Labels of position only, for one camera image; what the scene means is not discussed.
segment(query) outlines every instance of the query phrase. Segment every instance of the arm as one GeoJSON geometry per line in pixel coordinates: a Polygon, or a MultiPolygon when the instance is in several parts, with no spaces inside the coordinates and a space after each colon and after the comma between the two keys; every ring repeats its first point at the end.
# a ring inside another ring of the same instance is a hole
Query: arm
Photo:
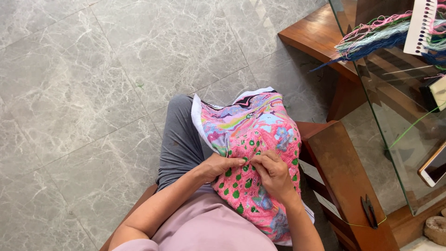
{"type": "Polygon", "coordinates": [[[150,239],[194,192],[230,167],[241,167],[244,159],[224,158],[214,153],[203,163],[181,176],[172,185],[155,193],[138,207],[117,229],[108,250],[134,239],[150,239]]]}
{"type": "Polygon", "coordinates": [[[266,191],[285,206],[293,251],[324,251],[321,238],[293,188],[286,163],[268,150],[253,157],[251,164],[259,172],[266,191]]]}

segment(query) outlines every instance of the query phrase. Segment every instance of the gray pants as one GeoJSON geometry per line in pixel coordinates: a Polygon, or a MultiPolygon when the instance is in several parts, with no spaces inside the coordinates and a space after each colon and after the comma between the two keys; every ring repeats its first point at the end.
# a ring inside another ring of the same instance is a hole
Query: gray pants
{"type": "Polygon", "coordinates": [[[192,123],[192,100],[186,95],[175,95],[167,107],[156,180],[158,191],[171,185],[212,154],[212,150],[201,142],[192,123]]]}

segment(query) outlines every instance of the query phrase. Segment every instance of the marble floor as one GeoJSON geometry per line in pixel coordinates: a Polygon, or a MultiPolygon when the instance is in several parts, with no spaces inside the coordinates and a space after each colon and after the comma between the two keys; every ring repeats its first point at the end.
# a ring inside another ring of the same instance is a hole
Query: marble floor
{"type": "MultiPolygon", "coordinates": [[[[326,3],[0,1],[0,250],[99,249],[155,181],[175,94],[226,105],[272,86],[293,119],[324,122],[336,72],[308,73],[320,62],[277,33],[326,3]]],[[[368,106],[343,122],[400,207],[368,106]]]]}

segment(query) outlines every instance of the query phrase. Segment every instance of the wooden chair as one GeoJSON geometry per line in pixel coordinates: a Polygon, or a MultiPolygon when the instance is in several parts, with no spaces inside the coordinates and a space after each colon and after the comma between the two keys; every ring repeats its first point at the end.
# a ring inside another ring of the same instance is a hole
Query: wooden chair
{"type": "MultiPolygon", "coordinates": [[[[398,251],[398,244],[388,221],[382,222],[378,229],[346,223],[369,225],[361,203],[361,197],[365,198],[366,195],[370,198],[378,222],[385,218],[385,214],[344,125],[340,121],[296,124],[303,143],[299,158],[318,169],[324,184],[304,174],[306,182],[337,208],[342,219],[321,204],[342,248],[348,251],[398,251]]],[[[150,198],[156,189],[156,185],[150,186],[124,220],[150,198]]],[[[99,251],[108,250],[112,237],[113,234],[99,251]]]]}

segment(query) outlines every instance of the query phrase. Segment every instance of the hand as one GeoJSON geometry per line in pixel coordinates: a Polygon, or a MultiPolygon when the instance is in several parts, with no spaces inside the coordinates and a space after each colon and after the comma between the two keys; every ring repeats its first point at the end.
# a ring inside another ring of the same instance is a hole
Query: hand
{"type": "Polygon", "coordinates": [[[274,151],[267,150],[254,156],[251,159],[251,165],[259,172],[266,191],[280,203],[286,205],[300,201],[300,197],[293,188],[288,166],[274,151]]]}
{"type": "Polygon", "coordinates": [[[230,167],[241,167],[246,160],[242,158],[226,158],[213,153],[209,158],[199,164],[196,169],[204,182],[214,181],[217,176],[226,172],[230,167]]]}

